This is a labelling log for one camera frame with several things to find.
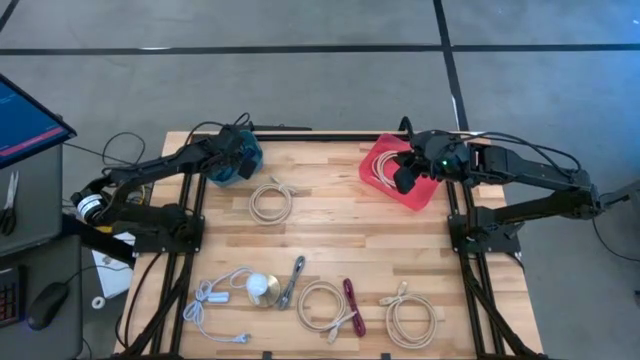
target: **wooden table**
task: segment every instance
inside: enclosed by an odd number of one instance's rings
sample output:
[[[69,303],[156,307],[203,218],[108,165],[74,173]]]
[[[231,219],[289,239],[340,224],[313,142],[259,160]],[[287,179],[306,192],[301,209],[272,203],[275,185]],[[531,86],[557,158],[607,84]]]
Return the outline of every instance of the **wooden table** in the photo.
[[[167,134],[163,154],[175,152],[185,141],[186,132]],[[460,263],[451,250],[445,217],[449,214],[446,187],[438,187],[433,199],[420,212],[413,212],[363,183],[358,165],[373,143],[369,142],[261,142],[265,166],[249,181],[227,189],[208,184],[203,215],[206,229],[202,251],[196,255],[191,276],[189,302],[201,280],[214,280],[238,266],[275,275],[286,285],[294,260],[307,259],[295,289],[292,306],[284,311],[252,306],[245,290],[230,289],[225,305],[206,305],[204,328],[211,334],[234,336],[251,333],[248,344],[223,344],[202,336],[192,323],[185,323],[180,354],[185,358],[260,358],[272,351],[274,358],[380,358],[384,352],[394,358],[473,358],[475,351],[464,296]],[[294,186],[293,211],[286,223],[266,227],[253,222],[248,198],[273,175]],[[195,199],[197,177],[191,186]],[[156,183],[152,205],[177,202],[182,176]],[[463,199],[460,188],[458,198]],[[476,205],[499,207],[505,204],[499,186],[478,186],[473,190]],[[279,208],[278,194],[265,194],[263,208]],[[140,257],[131,288],[138,285],[152,255]],[[156,311],[166,255],[163,255],[143,284],[137,300],[130,338],[144,328]],[[521,339],[535,351],[542,351],[527,285],[520,267],[506,256],[488,254],[491,281],[500,312]],[[358,305],[367,326],[367,335],[358,338],[352,324],[343,325],[336,342],[329,345],[327,333],[312,333],[297,321],[295,300],[309,282],[322,279],[342,288],[349,277],[354,284]],[[405,350],[388,338],[384,316],[386,308],[378,300],[396,293],[407,281],[410,292],[425,295],[436,307],[438,333],[422,350]],[[133,291],[129,292],[127,307]],[[306,313],[314,322],[327,322],[335,315],[330,295],[318,293],[307,300]],[[169,348],[174,311],[167,317],[162,351]],[[413,304],[401,309],[409,331],[426,329],[426,311]],[[481,310],[487,351],[492,351],[488,320]]]

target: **computer mouse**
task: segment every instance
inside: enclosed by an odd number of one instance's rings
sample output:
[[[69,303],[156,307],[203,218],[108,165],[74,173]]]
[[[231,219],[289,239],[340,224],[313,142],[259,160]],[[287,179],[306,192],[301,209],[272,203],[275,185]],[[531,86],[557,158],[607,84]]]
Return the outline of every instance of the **computer mouse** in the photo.
[[[33,330],[42,330],[49,326],[67,295],[69,295],[67,284],[55,282],[47,285],[29,306],[27,311],[29,327]]]

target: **desk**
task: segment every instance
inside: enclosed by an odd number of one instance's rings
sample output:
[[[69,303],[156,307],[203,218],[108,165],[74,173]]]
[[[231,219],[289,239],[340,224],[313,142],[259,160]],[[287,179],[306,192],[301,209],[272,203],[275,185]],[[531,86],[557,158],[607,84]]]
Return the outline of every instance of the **desk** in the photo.
[[[69,236],[0,259],[0,268],[26,267],[27,309],[42,289],[80,270],[80,238]],[[26,320],[0,329],[3,359],[71,359],[82,350],[82,274],[69,282],[69,295],[51,324],[33,331]]]
[[[0,256],[46,243],[62,231],[62,145],[0,171],[2,206],[14,171],[20,172],[15,198],[16,229],[9,236],[2,236]]]
[[[163,155],[175,152],[186,136],[186,132],[169,133]],[[227,189],[207,185],[203,206],[206,229],[202,251],[195,256],[188,301],[193,300],[193,291],[201,280],[216,279],[240,265],[274,274],[281,284],[286,284],[295,258],[304,255],[307,265],[296,286],[294,301],[284,312],[258,309],[250,305],[244,290],[232,290],[228,283],[221,285],[217,290],[231,291],[231,301],[205,306],[205,330],[226,336],[246,331],[251,333],[250,342],[213,342],[203,337],[195,325],[185,323],[180,345],[183,357],[260,358],[263,351],[272,351],[274,358],[376,359],[386,352],[393,358],[475,356],[460,263],[451,250],[446,225],[450,210],[444,184],[426,208],[413,212],[359,179],[358,165],[373,142],[263,141],[260,145],[265,163],[260,173]],[[270,181],[269,175],[294,186],[298,193],[286,223],[264,227],[251,219],[248,198],[259,185]],[[191,186],[190,207],[196,183],[197,177]],[[152,205],[177,202],[181,184],[182,176],[156,183]],[[463,199],[461,189],[457,190],[458,199]],[[282,205],[279,195],[265,195],[262,207],[275,209]],[[478,186],[473,195],[478,206],[505,204],[499,186]],[[137,259],[132,289],[152,257]],[[144,328],[157,308],[166,258],[160,258],[143,285],[133,312],[131,338]],[[542,351],[522,270],[507,256],[488,254],[487,258],[500,312],[525,344]],[[329,345],[327,333],[308,332],[298,324],[295,300],[313,280],[327,280],[341,288],[345,277],[353,281],[367,335],[357,338],[349,322],[340,330],[336,342]],[[422,350],[401,349],[386,334],[386,308],[378,306],[378,300],[394,295],[402,280],[408,282],[409,291],[425,295],[438,313],[436,339]],[[129,292],[127,309],[132,295],[133,291]],[[329,295],[312,296],[307,304],[312,321],[324,322],[335,314],[334,300]],[[162,352],[169,349],[174,311],[167,316]],[[411,320],[425,316],[422,308],[411,304],[401,310],[409,331],[426,328],[424,322]],[[488,321],[482,311],[481,318],[486,348],[491,351]]]

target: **computer monitor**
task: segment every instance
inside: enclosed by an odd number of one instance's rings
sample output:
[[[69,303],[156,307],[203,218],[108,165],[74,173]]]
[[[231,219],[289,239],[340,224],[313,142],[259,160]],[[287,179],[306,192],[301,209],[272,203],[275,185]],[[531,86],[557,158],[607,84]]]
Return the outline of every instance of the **computer monitor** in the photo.
[[[0,169],[75,135],[60,116],[0,74]]]

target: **gray floor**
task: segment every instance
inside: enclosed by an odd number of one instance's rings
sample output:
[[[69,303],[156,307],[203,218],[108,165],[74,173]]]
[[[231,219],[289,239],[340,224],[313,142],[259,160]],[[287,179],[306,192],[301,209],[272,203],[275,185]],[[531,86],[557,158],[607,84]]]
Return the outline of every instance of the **gray floor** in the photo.
[[[0,0],[4,7],[9,0]],[[640,5],[604,0],[444,0],[460,44],[640,42]],[[0,48],[100,48],[440,41],[429,0],[21,0]],[[472,130],[523,136],[576,155],[602,192],[640,178],[639,52],[458,53]],[[315,129],[456,129],[440,53],[23,56],[0,71],[62,114],[100,151],[119,131],[159,154],[164,134],[249,111],[258,124]],[[113,155],[139,148],[121,139]],[[99,174],[100,159],[65,149],[64,194]],[[507,187],[509,202],[544,192]],[[640,225],[628,206],[597,219],[605,240],[640,258]],[[640,266],[609,254],[590,222],[548,219],[521,233],[527,283],[548,354],[637,359]],[[100,311],[85,276],[85,338],[113,348],[123,297]]]

